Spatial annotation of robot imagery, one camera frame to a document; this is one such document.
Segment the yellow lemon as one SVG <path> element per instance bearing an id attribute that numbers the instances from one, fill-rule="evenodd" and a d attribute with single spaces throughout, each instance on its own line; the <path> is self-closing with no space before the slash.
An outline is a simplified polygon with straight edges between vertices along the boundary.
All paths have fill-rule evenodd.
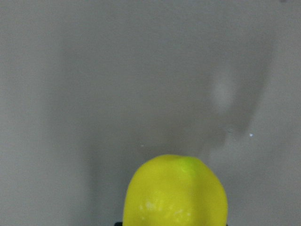
<path id="1" fill-rule="evenodd" d="M 201 160 L 157 156 L 138 168 L 127 188 L 125 226 L 225 226 L 227 196 Z"/>

